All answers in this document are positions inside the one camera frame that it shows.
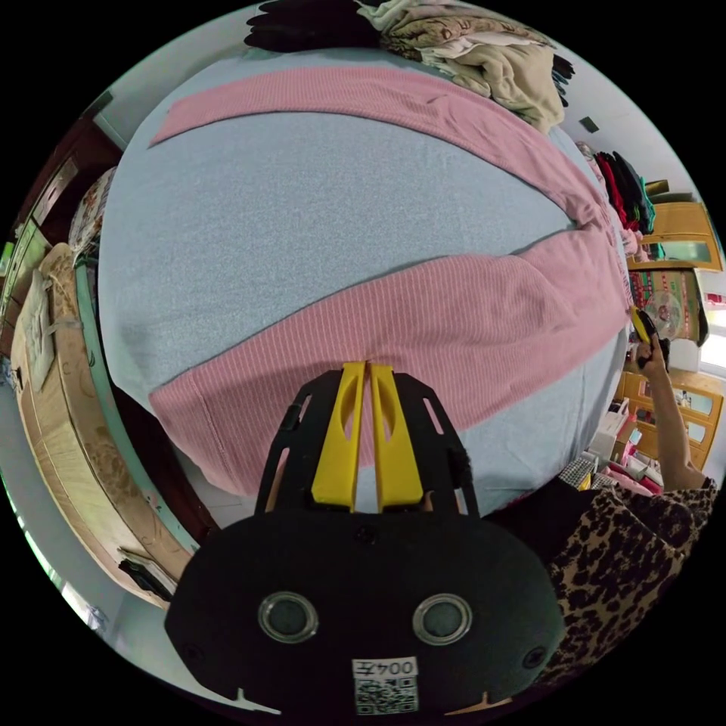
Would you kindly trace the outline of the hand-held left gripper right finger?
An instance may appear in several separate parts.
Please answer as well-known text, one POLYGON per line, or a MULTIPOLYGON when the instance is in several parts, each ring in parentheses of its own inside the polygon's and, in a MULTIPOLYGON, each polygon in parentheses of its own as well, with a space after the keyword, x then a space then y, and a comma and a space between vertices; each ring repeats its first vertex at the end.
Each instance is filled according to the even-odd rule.
POLYGON ((372 365, 370 388, 377 506, 417 507, 424 491, 392 368, 372 365))

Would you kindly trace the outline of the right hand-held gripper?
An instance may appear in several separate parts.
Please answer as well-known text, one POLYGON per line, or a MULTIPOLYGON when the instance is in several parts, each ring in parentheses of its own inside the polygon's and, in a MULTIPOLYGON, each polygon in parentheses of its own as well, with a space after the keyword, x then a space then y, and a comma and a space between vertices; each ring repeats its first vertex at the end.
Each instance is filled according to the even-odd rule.
POLYGON ((656 340, 661 352, 662 361, 666 371, 669 371, 669 357, 671 352, 671 341, 659 335, 655 323, 652 318, 643 310, 636 306, 630 308, 631 323, 634 331, 638 335, 638 339, 650 346, 651 351, 655 349, 653 340, 656 340))

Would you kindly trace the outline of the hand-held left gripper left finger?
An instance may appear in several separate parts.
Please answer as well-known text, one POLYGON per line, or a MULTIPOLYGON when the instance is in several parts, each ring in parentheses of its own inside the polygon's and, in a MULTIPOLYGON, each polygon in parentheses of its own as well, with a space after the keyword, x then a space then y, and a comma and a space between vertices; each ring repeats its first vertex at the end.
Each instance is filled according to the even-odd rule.
POLYGON ((312 483, 312 498, 316 504, 355 503, 365 370, 364 362, 348 362, 340 372, 312 483))

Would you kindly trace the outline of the person's right hand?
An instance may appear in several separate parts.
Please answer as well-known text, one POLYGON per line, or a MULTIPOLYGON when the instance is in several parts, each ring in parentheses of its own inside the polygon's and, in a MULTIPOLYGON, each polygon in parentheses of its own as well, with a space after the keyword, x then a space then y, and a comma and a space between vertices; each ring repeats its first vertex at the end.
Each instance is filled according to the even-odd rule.
POLYGON ((641 373, 648 379, 667 375, 662 356, 656 340, 653 340, 655 349, 651 351, 650 346, 640 342, 636 349, 636 362, 641 373))

